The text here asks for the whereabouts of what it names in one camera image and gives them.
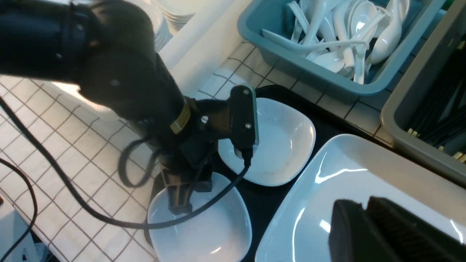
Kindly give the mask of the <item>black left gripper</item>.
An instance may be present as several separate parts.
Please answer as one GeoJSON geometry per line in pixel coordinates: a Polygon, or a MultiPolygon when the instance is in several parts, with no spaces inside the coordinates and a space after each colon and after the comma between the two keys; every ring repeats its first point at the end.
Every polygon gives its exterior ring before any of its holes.
{"type": "Polygon", "coordinates": [[[184,97],[176,85],[157,88],[157,146],[162,178],[173,215],[193,211],[197,172],[209,161],[213,144],[229,139],[238,150],[258,144],[256,93],[237,85],[227,100],[184,97]]]}

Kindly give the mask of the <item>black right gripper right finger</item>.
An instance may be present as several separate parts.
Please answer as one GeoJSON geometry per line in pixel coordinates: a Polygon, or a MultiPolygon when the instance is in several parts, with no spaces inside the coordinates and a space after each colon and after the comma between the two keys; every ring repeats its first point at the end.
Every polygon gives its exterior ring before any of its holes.
{"type": "Polygon", "coordinates": [[[388,198],[371,196],[368,215],[404,262],[464,262],[465,245],[388,198]]]}

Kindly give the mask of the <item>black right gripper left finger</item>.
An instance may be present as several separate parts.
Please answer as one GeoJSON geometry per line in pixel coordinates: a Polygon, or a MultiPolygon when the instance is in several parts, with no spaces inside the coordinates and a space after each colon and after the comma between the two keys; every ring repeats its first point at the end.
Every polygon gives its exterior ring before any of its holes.
{"type": "Polygon", "coordinates": [[[348,199],[333,204],[328,250],[332,262],[397,261],[397,254],[362,205],[348,199]]]}

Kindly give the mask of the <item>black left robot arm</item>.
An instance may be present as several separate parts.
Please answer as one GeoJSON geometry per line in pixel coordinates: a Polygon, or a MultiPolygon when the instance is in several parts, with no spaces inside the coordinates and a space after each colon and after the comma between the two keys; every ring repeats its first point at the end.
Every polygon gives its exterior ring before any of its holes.
{"type": "Polygon", "coordinates": [[[25,137],[47,159],[75,200],[91,216],[117,227],[155,230],[199,216],[227,193],[239,189],[252,212],[252,232],[262,237],[291,189],[260,190],[242,179],[252,171],[252,146],[258,141],[253,120],[255,91],[232,88],[226,100],[196,100],[182,95],[155,51],[149,16],[124,0],[60,4],[44,0],[1,1],[1,74],[76,84],[91,102],[115,111],[143,132],[121,154],[118,172],[127,187],[139,188],[151,178],[156,160],[162,169],[156,181],[168,194],[169,211],[182,217],[159,223],[123,222],[100,214],[78,194],[52,155],[1,101],[1,107],[25,137]],[[212,187],[220,139],[232,141],[244,157],[238,177],[210,202],[193,210],[193,192],[212,187]]]}

